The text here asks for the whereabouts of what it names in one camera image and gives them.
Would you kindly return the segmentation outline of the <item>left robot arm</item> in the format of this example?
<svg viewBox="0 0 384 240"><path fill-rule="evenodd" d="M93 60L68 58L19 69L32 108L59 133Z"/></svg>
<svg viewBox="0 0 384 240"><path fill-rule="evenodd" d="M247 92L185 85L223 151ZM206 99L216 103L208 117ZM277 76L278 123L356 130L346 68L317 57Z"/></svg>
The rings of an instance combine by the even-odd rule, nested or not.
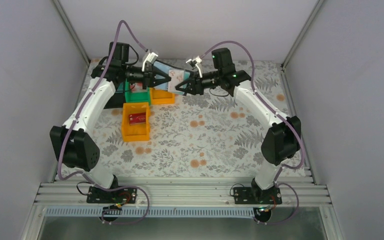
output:
<svg viewBox="0 0 384 240"><path fill-rule="evenodd" d="M62 126L51 128L49 135L60 180L82 175L94 187L103 191L113 192L118 189L115 176L98 165L100 149L89 131L119 86L141 83L145 89L170 81L166 73L154 66L157 53L146 50L142 65L136 66L129 62L130 50L131 46L127 43L111 42L108 56L93 71L95 77L73 113Z"/></svg>

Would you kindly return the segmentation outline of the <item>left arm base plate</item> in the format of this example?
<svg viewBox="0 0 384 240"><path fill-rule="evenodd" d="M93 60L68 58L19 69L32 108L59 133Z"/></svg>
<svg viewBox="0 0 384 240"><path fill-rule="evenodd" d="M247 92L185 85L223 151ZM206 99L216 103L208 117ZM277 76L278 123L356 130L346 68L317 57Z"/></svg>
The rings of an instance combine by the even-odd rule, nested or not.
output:
<svg viewBox="0 0 384 240"><path fill-rule="evenodd" d="M91 186L86 202L88 204L134 204L136 197L136 188L128 187L117 191L105 191Z"/></svg>

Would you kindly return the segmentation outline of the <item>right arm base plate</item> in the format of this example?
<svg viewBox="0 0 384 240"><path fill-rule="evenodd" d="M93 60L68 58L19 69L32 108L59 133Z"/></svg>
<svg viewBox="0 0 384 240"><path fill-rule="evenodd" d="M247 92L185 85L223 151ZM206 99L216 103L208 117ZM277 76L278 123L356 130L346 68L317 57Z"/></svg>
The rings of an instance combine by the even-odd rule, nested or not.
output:
<svg viewBox="0 0 384 240"><path fill-rule="evenodd" d="M283 203L278 187L260 190L252 187L234 187L234 202L236 205L272 205Z"/></svg>

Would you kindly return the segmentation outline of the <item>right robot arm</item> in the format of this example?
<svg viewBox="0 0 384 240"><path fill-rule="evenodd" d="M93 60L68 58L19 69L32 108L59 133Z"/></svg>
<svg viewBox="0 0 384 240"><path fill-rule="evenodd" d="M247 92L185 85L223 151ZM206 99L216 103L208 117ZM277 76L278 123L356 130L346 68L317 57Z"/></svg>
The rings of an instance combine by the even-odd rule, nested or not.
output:
<svg viewBox="0 0 384 240"><path fill-rule="evenodd" d="M237 102L245 105L261 124L268 125L268 130L261 145L263 160L259 173L252 180L256 192L267 192L280 183L278 178L283 169L299 169L297 165L288 165L284 161L297 152L305 158L306 152L302 141L301 120L297 116L288 116L275 107L255 86L253 74L237 70L232 60L231 51L226 48L213 49L211 52L214 71L204 73L201 57L187 61L195 72L186 80L178 83L175 89L187 95L203 95L206 89L221 87Z"/></svg>

